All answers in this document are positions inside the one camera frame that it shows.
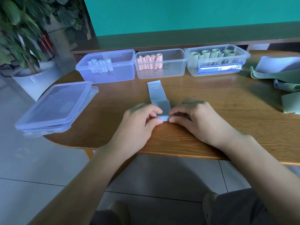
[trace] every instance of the clear plastic storage container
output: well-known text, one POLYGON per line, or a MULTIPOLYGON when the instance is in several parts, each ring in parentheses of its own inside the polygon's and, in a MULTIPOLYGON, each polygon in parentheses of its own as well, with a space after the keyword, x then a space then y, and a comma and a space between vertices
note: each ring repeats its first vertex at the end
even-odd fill
POLYGON ((185 66, 187 57, 183 49, 167 49, 167 50, 153 50, 138 52, 135 55, 135 66, 137 69, 137 76, 140 79, 159 78, 168 76, 182 76, 185 73, 185 66), (137 58, 139 56, 162 54, 163 61, 160 62, 148 62, 146 65, 152 65, 152 69, 140 70, 139 66, 145 65, 144 63, 138 63, 137 58), (162 68, 154 68, 155 64, 162 64, 162 68))
POLYGON ((24 136, 67 131, 99 92, 92 82, 53 85, 15 124, 24 136))
POLYGON ((187 69, 192 76, 237 73, 242 70, 246 59, 250 57, 250 54, 245 50, 230 44, 187 48, 185 49, 185 53, 187 56, 187 69), (219 49, 220 53, 224 50, 232 50, 235 52, 235 55, 198 60, 190 55, 192 52, 201 53, 204 50, 212 51, 213 49, 219 49))
POLYGON ((133 49, 91 53, 77 63, 76 70, 85 81, 91 81, 93 84, 133 80, 134 57, 133 49), (111 63, 105 62, 106 59, 110 59, 111 63))

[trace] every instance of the oval wooden table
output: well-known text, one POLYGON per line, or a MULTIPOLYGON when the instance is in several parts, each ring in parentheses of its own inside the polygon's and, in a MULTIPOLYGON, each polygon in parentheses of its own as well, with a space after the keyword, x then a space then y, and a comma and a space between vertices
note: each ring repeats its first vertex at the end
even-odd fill
MULTIPOLYGON (((273 80, 250 78, 250 66, 256 66, 261 56, 288 57, 300 53, 252 51, 244 70, 236 74, 193 77, 188 70, 183 76, 158 78, 171 107, 186 97, 209 102, 230 125, 251 134, 269 153, 286 165, 300 165, 300 115, 282 112, 281 96, 287 94, 273 87, 273 80)), ((120 124, 124 112, 138 103, 150 103, 147 82, 139 79, 96 84, 99 93, 63 133, 45 137, 57 144, 92 150, 109 142, 120 124)), ((72 71, 55 82, 83 81, 72 71)), ((219 150, 200 142, 184 127, 164 122, 154 128, 151 138, 139 153, 227 160, 219 150)))

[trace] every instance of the shoe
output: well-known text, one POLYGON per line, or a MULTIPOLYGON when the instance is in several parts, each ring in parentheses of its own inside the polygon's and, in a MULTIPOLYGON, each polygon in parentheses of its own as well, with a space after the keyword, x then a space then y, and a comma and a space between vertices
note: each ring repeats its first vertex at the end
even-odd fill
POLYGON ((129 225, 129 211, 125 203, 122 201, 115 201, 111 203, 107 209, 116 213, 122 225, 129 225))
POLYGON ((212 218, 212 210, 213 210, 214 203, 216 202, 217 196, 218 196, 217 193, 209 191, 203 197, 202 209, 203 209, 203 215, 207 225, 210 225, 211 218, 212 218))

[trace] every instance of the teal partition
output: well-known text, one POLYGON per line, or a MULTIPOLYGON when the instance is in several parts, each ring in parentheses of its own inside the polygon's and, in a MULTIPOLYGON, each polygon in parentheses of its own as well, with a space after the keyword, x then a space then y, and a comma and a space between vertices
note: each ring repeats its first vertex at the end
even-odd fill
POLYGON ((300 0, 85 0, 97 36, 300 21, 300 0))

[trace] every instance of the purple-tinted plastic container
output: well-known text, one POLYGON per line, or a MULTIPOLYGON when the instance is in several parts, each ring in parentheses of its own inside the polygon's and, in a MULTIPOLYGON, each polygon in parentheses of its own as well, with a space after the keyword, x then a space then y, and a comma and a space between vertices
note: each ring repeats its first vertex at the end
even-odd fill
POLYGON ((133 49, 91 53, 77 63, 76 70, 85 81, 91 81, 93 84, 133 80, 135 77, 134 57, 133 49), (99 64, 101 61, 98 61, 96 64, 88 65, 88 61, 92 59, 110 59, 111 63, 99 64))

